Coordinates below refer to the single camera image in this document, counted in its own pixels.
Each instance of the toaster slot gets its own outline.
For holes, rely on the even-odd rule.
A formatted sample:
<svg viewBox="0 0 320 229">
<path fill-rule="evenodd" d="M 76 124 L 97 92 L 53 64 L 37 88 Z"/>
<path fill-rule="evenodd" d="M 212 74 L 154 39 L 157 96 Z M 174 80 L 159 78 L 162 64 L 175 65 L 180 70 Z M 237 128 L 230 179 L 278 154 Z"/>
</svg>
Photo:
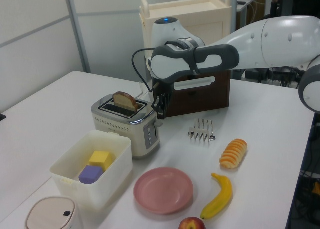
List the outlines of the toaster slot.
<svg viewBox="0 0 320 229">
<path fill-rule="evenodd" d="M 147 104 L 142 101 L 136 101 L 136 103 L 139 106 L 137 111 L 132 111 L 132 110 L 128 110 L 126 108 L 120 107 L 120 106 L 116 106 L 114 104 L 113 99 L 102 104 L 98 109 L 101 111 L 105 111 L 105 112 L 112 113 L 112 114 L 129 119 L 129 118 L 132 118 L 133 116 L 135 116 L 138 112 L 140 112 L 144 107 L 147 106 Z"/>
<path fill-rule="evenodd" d="M 136 112 L 132 111 L 132 110 L 128 110 L 116 105 L 112 105 L 112 104 L 106 104 L 102 107 L 102 109 L 105 109 L 107 111 L 111 111 L 113 113 L 116 114 L 120 114 L 122 116 L 126 116 L 128 118 L 132 117 Z"/>
</svg>

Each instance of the yellow banana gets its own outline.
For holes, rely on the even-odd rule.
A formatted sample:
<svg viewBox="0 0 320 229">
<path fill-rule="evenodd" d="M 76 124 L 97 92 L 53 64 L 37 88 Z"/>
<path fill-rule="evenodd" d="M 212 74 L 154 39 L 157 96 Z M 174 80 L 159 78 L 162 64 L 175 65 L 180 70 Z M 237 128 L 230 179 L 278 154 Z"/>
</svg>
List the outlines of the yellow banana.
<svg viewBox="0 0 320 229">
<path fill-rule="evenodd" d="M 210 219 L 216 216 L 228 205 L 233 196 L 232 184 L 228 177 L 215 173 L 212 173 L 211 176 L 218 181 L 221 191 L 215 199 L 203 208 L 200 215 L 201 219 Z"/>
</svg>

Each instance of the red apple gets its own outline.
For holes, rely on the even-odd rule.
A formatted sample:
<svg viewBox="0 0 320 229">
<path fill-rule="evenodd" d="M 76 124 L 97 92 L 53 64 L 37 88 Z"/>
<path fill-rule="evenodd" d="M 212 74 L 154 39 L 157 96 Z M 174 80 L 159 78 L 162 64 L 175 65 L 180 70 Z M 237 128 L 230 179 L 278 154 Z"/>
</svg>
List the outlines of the red apple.
<svg viewBox="0 0 320 229">
<path fill-rule="evenodd" d="M 206 229 L 206 226 L 200 218 L 188 217 L 181 221 L 179 229 Z"/>
</svg>

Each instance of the yellow sponge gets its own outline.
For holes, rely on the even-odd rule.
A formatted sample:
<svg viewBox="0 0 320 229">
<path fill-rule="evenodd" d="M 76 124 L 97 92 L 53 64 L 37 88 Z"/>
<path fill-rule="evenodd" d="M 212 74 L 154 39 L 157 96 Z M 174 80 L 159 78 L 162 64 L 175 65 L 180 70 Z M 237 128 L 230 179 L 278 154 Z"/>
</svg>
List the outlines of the yellow sponge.
<svg viewBox="0 0 320 229">
<path fill-rule="evenodd" d="M 96 150 L 89 160 L 89 165 L 101 167 L 103 172 L 105 172 L 114 161 L 115 156 L 111 152 Z"/>
</svg>

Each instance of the purple sponge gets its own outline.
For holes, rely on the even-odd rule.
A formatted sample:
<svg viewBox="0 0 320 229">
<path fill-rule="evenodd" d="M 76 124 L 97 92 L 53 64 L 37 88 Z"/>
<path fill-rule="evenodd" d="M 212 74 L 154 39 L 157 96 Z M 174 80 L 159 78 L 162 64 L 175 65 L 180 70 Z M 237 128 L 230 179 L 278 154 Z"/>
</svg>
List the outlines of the purple sponge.
<svg viewBox="0 0 320 229">
<path fill-rule="evenodd" d="M 83 184 L 92 184 L 98 181 L 104 171 L 100 166 L 87 165 L 79 176 L 79 180 Z"/>
</svg>

